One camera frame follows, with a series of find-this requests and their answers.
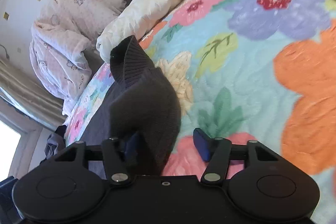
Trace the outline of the beige curtain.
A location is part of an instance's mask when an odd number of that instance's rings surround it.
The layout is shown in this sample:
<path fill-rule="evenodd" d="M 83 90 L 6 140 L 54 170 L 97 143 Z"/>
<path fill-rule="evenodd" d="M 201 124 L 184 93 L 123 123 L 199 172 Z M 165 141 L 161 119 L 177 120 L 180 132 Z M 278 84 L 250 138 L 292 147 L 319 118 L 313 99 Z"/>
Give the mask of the beige curtain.
<path fill-rule="evenodd" d="M 52 131 L 66 119 L 62 115 L 62 100 L 54 97 L 5 59 L 1 59 L 1 99 Z"/>

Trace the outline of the floral fleece blanket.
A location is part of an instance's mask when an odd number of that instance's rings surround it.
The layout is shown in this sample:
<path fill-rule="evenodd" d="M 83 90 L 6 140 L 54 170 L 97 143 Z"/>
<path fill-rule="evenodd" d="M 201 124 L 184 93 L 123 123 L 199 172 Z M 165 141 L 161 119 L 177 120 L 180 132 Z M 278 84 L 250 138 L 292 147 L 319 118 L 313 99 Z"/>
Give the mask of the floral fleece blanket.
<path fill-rule="evenodd" d="M 184 0 L 140 41 L 174 86 L 165 175 L 205 170 L 192 134 L 255 139 L 311 175 L 335 223 L 335 0 Z"/>

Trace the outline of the dark purple knit sweater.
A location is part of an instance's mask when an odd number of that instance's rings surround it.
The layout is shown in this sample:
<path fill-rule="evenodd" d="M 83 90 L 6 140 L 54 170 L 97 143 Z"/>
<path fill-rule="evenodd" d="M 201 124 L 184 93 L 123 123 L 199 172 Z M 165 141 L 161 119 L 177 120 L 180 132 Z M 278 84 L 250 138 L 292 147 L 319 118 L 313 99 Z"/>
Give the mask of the dark purple knit sweater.
<path fill-rule="evenodd" d="M 117 138 L 121 151 L 122 139 L 138 133 L 137 153 L 125 161 L 127 170 L 159 176 L 181 128 L 177 94 L 134 36 L 111 50 L 110 72 L 114 82 L 81 140 L 87 145 L 99 145 Z"/>

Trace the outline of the pink cartoon print quilt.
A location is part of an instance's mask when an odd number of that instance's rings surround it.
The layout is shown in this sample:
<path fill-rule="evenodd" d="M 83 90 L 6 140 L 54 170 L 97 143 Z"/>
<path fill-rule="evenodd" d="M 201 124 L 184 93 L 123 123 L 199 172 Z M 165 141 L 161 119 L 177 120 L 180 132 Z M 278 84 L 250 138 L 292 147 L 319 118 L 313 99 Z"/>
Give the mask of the pink cartoon print quilt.
<path fill-rule="evenodd" d="M 34 20 L 31 65 L 42 85 L 64 101 L 64 115 L 71 114 L 101 66 L 97 38 L 123 12 L 127 1 L 50 0 Z"/>

